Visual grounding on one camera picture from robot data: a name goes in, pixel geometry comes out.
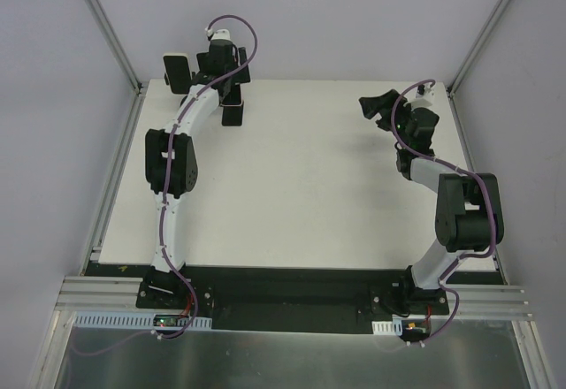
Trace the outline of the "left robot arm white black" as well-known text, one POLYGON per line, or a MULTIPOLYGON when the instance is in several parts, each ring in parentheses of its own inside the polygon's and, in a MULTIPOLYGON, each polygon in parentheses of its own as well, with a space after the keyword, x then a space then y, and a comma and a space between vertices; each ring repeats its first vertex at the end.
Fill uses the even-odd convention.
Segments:
POLYGON ((191 72, 187 56, 164 55, 164 81, 181 98, 170 123, 145 134, 145 179, 157 204, 155 254, 136 300, 139 308, 191 309, 195 297, 178 274, 185 264, 184 231, 188 197, 198 178, 194 138, 216 110, 223 126, 241 126, 242 85, 251 81, 247 52, 225 30, 210 37, 191 72))

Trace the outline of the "phone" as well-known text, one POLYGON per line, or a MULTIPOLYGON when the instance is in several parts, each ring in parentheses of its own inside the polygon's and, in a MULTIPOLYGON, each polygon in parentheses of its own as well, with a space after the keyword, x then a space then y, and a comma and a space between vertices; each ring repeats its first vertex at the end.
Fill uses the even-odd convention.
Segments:
POLYGON ((244 101, 239 85, 231 88, 221 101, 222 126, 241 126, 243 122, 244 101))
POLYGON ((166 53, 163 56, 166 83, 175 95, 187 95, 191 87, 192 73, 189 57, 185 53, 166 53))

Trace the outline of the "black round-base phone stand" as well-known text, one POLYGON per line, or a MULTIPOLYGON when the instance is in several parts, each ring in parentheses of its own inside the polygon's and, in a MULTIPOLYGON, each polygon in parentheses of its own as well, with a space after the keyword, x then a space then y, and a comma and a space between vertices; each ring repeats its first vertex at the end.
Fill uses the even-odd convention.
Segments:
POLYGON ((192 79, 194 74, 190 71, 188 72, 173 72, 169 74, 164 73, 165 85, 171 90, 174 95, 180 95, 180 102, 183 103, 187 98, 187 95, 192 86, 192 79))

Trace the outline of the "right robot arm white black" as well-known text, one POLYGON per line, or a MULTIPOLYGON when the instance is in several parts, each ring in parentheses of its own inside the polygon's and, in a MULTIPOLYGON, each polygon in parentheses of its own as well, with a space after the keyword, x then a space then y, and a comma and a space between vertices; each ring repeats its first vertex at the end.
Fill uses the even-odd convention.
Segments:
POLYGON ((467 259, 491 256, 504 235, 496 177, 436 157, 432 137, 440 118, 431 109, 432 85, 420 84, 416 91, 412 101, 394 89, 359 100, 364 117, 394 135, 398 172, 437 196, 433 244, 379 295, 378 305, 400 317, 423 314, 438 303, 456 269, 467 259))

